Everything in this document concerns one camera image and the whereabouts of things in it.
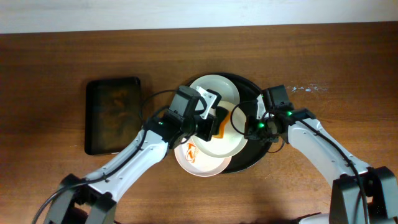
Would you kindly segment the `green and orange sponge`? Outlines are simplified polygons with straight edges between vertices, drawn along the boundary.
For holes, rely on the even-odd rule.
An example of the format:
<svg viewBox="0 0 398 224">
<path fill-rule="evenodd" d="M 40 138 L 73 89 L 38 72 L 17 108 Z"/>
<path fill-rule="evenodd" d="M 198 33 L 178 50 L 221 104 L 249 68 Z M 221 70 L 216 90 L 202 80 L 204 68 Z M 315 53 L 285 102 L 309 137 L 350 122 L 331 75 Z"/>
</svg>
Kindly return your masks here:
<svg viewBox="0 0 398 224">
<path fill-rule="evenodd" d="M 230 111 L 224 107 L 218 106 L 215 110 L 216 114 L 216 129 L 214 131 L 214 138 L 222 139 L 224 137 L 224 132 L 228 121 L 230 120 Z"/>
</svg>

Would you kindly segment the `cream plate with sauce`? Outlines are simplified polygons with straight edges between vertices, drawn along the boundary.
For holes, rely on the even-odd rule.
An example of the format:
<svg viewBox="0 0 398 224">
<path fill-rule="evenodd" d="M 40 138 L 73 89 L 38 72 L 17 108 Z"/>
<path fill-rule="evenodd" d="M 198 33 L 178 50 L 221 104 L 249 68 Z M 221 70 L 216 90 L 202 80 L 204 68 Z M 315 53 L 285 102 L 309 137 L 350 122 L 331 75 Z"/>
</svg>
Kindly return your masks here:
<svg viewBox="0 0 398 224">
<path fill-rule="evenodd" d="M 232 112 L 235 105 L 228 102 L 221 102 L 221 106 Z M 231 119 L 228 121 L 224 137 L 217 139 L 212 137 L 210 141 L 204 141 L 196 136 L 192 137 L 192 141 L 199 147 L 201 152 L 208 156 L 216 158 L 231 157 L 239 153 L 247 143 L 247 139 L 239 134 L 232 126 Z"/>
</svg>

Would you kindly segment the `grey-white plate with sauce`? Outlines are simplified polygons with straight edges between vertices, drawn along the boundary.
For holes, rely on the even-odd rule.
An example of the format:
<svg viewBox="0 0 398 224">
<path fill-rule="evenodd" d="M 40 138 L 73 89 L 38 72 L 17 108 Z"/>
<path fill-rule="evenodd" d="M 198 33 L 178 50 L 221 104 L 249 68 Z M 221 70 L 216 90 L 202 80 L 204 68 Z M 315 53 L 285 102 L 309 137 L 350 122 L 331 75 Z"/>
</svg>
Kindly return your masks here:
<svg viewBox="0 0 398 224">
<path fill-rule="evenodd" d="M 228 102 L 232 105 L 236 105 L 240 102 L 240 95 L 236 85 L 229 79 L 221 75 L 205 75 L 197 78 L 189 85 L 191 88 L 196 88 L 197 86 L 203 89 L 216 91 L 221 95 L 221 102 Z"/>
</svg>

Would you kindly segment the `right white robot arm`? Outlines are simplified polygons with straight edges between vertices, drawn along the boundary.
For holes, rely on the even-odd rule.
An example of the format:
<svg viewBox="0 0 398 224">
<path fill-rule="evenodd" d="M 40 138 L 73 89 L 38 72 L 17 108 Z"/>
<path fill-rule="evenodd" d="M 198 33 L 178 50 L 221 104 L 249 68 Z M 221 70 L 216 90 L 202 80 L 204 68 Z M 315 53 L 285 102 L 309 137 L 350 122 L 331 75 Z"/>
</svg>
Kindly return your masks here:
<svg viewBox="0 0 398 224">
<path fill-rule="evenodd" d="M 262 90 L 250 101 L 256 115 L 246 120 L 244 137 L 286 144 L 300 151 L 330 185 L 328 213 L 296 223 L 397 223 L 397 179 L 385 166 L 374 168 L 346 150 L 306 108 L 296 110 L 285 86 Z"/>
</svg>

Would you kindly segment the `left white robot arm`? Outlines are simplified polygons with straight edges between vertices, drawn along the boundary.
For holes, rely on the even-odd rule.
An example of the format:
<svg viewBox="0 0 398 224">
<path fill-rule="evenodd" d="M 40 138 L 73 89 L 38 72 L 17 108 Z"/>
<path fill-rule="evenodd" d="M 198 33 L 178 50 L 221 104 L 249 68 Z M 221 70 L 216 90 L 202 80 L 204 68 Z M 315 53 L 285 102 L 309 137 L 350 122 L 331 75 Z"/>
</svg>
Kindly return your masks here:
<svg viewBox="0 0 398 224">
<path fill-rule="evenodd" d="M 146 170 L 194 135 L 209 141 L 216 129 L 210 111 L 220 94 L 184 85 L 173 93 L 171 104 L 148 117 L 136 138 L 107 164 L 82 179 L 66 176 L 33 222 L 48 207 L 45 223 L 114 223 L 119 200 Z"/>
</svg>

